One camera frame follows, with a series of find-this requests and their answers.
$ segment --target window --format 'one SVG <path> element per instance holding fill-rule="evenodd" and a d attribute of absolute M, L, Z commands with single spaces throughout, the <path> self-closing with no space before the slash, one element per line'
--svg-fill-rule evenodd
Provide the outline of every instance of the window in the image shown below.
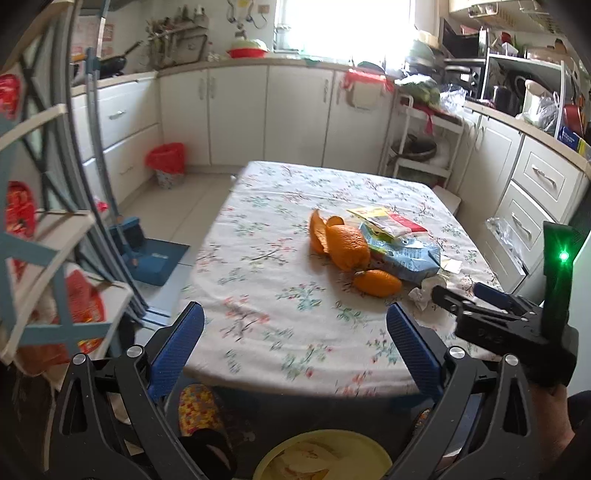
<path fill-rule="evenodd" d="M 276 50 L 398 68 L 414 38 L 411 0 L 278 0 Z"/>

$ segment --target plastic bag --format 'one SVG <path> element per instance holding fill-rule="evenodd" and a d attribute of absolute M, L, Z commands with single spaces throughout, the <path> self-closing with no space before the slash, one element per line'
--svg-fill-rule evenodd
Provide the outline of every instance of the plastic bag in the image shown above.
<path fill-rule="evenodd" d="M 521 251 L 521 240 L 517 233 L 510 227 L 504 218 L 493 217 L 486 221 L 486 228 L 497 237 L 505 249 L 517 260 L 521 267 L 523 263 L 523 252 Z"/>
<path fill-rule="evenodd" d="M 420 285 L 439 271 L 441 252 L 427 234 L 410 233 L 395 239 L 375 233 L 367 224 L 359 227 L 369 245 L 371 265 L 400 280 Z"/>
<path fill-rule="evenodd" d="M 458 85 L 445 85 L 441 88 L 439 108 L 451 115 L 462 114 L 467 91 Z"/>
<path fill-rule="evenodd" d="M 431 108 L 439 107 L 439 88 L 437 82 L 427 75 L 411 75 L 394 82 L 400 88 L 401 93 L 410 95 L 418 103 L 423 103 Z"/>
<path fill-rule="evenodd" d="M 540 99 L 540 105 L 537 112 L 523 112 L 517 115 L 516 118 L 524 120 L 548 134 L 554 134 L 556 129 L 556 121 L 558 120 L 558 110 L 560 102 L 558 96 L 543 96 Z"/>

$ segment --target yellow plate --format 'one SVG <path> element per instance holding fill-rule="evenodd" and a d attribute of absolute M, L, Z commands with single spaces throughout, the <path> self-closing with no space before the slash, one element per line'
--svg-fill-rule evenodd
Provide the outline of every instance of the yellow plate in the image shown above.
<path fill-rule="evenodd" d="M 252 480 L 284 480 L 269 464 L 283 450 L 300 442 L 325 445 L 338 457 L 350 460 L 348 464 L 357 467 L 347 468 L 346 475 L 339 475 L 339 480 L 380 480 L 392 466 L 388 452 L 365 435 L 348 430 L 316 430 L 292 437 L 273 448 L 256 467 Z"/>

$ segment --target drawer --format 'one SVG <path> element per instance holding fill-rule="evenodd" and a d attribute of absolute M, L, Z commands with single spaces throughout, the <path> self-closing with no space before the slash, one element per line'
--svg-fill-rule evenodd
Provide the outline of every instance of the drawer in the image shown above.
<path fill-rule="evenodd" d="M 512 255 L 509 255 L 501 242 L 485 226 L 482 226 L 475 243 L 492 271 L 496 274 L 502 289 L 507 293 L 515 291 L 525 278 L 523 268 L 513 259 Z"/>
<path fill-rule="evenodd" d="M 518 183 L 555 220 L 564 220 L 583 172 L 536 140 L 526 137 L 513 173 Z"/>
<path fill-rule="evenodd" d="M 96 160 L 94 158 L 91 158 L 84 164 L 84 172 L 86 174 L 86 180 L 88 181 L 88 185 L 92 194 L 98 197 L 99 200 L 105 202 L 106 196 L 102 187 L 100 186 L 99 170 L 96 166 Z"/>
<path fill-rule="evenodd" d="M 82 161 L 86 161 L 94 156 L 92 140 L 90 139 L 90 129 L 88 127 L 86 95 L 78 95 L 72 99 L 72 116 L 80 157 Z"/>
<path fill-rule="evenodd" d="M 153 80 L 128 82 L 99 90 L 103 148 L 158 122 Z"/>
<path fill-rule="evenodd" d="M 516 233 L 521 259 L 533 270 L 544 254 L 543 222 L 554 222 L 550 215 L 512 181 L 495 216 L 504 218 Z"/>
<path fill-rule="evenodd" d="M 152 170 L 144 166 L 144 158 L 160 144 L 159 137 L 158 126 L 154 125 L 105 150 L 105 163 L 117 203 L 123 202 L 152 175 Z"/>

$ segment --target trash can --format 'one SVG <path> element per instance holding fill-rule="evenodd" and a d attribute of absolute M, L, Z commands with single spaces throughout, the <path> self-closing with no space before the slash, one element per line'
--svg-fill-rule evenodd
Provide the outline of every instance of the trash can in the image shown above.
<path fill-rule="evenodd" d="M 184 144 L 169 143 L 157 147 L 148 153 L 145 163 L 155 170 L 158 185 L 163 189 L 171 189 L 184 178 Z"/>

